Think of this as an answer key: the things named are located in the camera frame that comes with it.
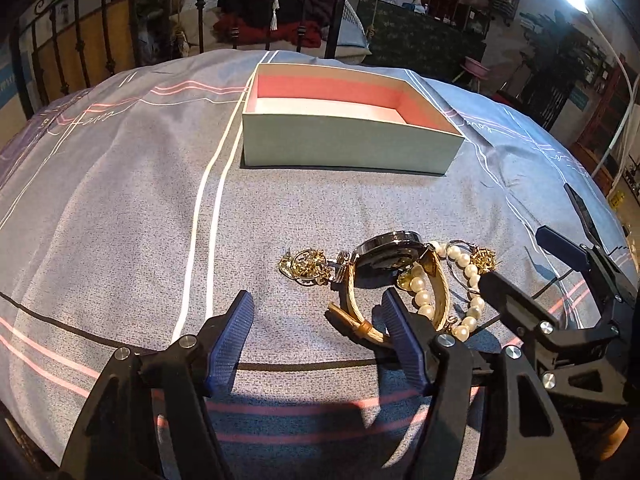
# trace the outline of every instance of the open box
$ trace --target open box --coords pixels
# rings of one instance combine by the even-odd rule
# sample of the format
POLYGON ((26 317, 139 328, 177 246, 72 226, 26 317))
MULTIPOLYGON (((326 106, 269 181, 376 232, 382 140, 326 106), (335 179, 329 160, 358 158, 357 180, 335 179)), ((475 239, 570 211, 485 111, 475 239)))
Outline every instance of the open box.
POLYGON ((464 137, 409 83, 348 68, 261 64, 242 112, 247 166, 444 174, 464 137))

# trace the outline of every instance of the bed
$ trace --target bed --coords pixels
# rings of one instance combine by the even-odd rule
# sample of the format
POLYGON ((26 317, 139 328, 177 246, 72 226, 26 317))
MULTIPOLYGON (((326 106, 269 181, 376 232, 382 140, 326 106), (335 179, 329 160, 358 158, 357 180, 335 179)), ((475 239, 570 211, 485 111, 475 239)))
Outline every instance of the bed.
MULTIPOLYGON (((399 478, 430 400, 327 322, 337 292, 277 272, 287 248, 335 253, 391 229, 462 238, 497 251, 498 270, 533 294, 568 270, 538 247, 537 227, 588 243, 568 182, 636 281, 618 220, 567 150, 509 107, 407 70, 355 67, 404 79, 456 125, 465 142, 446 176, 244 168, 235 110, 258 62, 341 66, 215 49, 119 73, 43 110, 22 148, 2 153, 12 172, 0 189, 0 400, 55 462, 114 347, 165 348, 198 331, 207 293, 220 314, 245 288, 254 325, 233 390, 209 404, 235 478, 399 478)), ((460 311, 466 297, 449 283, 460 311)), ((381 293, 358 291, 366 316, 381 293)), ((598 319, 576 273, 538 301, 567 326, 598 319)), ((468 344, 517 341, 496 324, 468 344)), ((458 478, 472 475, 479 419, 475 402, 458 478)))
MULTIPOLYGON (((179 22, 189 44, 189 47, 183 52, 183 57, 196 56, 200 53, 200 41, 198 38, 198 9, 196 8, 196 1, 197 0, 184 0, 179 15, 179 22)), ((203 38, 205 52, 221 48, 233 48, 232 44, 218 40, 216 35, 212 33, 212 28, 220 15, 217 4, 218 0, 205 0, 202 19, 204 24, 203 38)), ((170 19, 174 25, 177 25, 178 14, 174 14, 170 19)), ((239 50, 262 50, 263 48, 264 42, 238 46, 239 50)), ((295 51, 296 45, 289 41, 280 40, 272 42, 270 49, 295 51)), ((302 47, 302 53, 313 57, 324 57, 325 49, 326 39, 323 39, 320 47, 302 47)), ((362 23, 353 10, 353 7, 351 7, 351 4, 345 0, 335 59, 347 64, 360 64, 369 54, 371 54, 371 52, 368 48, 368 42, 362 23)))

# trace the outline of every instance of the tassel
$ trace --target tassel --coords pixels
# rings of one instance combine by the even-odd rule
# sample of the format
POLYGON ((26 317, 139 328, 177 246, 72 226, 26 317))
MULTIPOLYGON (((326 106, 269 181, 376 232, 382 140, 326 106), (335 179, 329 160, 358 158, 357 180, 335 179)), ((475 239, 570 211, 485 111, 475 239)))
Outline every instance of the tassel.
POLYGON ((276 10, 280 8, 278 0, 273 1, 273 16, 271 17, 271 30, 278 30, 278 17, 276 16, 276 10))

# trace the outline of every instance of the gold watch strap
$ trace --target gold watch strap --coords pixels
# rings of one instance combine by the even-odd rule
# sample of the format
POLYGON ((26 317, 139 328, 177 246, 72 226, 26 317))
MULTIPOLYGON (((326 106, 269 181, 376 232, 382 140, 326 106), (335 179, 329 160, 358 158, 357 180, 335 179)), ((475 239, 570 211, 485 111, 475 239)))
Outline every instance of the gold watch strap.
MULTIPOLYGON (((440 265, 440 259, 435 251, 427 250, 421 263, 426 269, 425 274, 429 278, 431 287, 433 288, 435 300, 433 325, 436 330, 442 330, 447 322, 447 314, 449 313, 451 304, 449 284, 440 265)), ((346 272, 348 312, 345 312, 334 303, 329 303, 329 310, 336 315, 337 319, 340 319, 344 324, 349 326, 356 336, 379 346, 393 348, 390 337, 375 329, 362 315, 356 302, 354 290, 355 273, 355 264, 349 263, 346 272)))

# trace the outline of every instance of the red clothing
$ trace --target red clothing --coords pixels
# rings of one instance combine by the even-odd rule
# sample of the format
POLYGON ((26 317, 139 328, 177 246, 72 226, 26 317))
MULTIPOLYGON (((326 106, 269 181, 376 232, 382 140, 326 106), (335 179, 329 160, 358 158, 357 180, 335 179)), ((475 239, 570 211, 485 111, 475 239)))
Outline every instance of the red clothing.
MULTIPOLYGON (((318 48, 322 45, 322 37, 320 36, 320 26, 316 22, 305 21, 305 35, 302 37, 302 46, 310 48, 318 48)), ((234 14, 222 14, 220 19, 213 26, 216 36, 231 43, 231 29, 237 27, 239 31, 238 44, 256 44, 264 43, 267 39, 266 28, 249 27, 242 18, 236 18, 234 14)), ((287 23, 285 25, 278 24, 277 30, 271 31, 271 41, 286 40, 290 43, 298 44, 298 24, 287 23)))

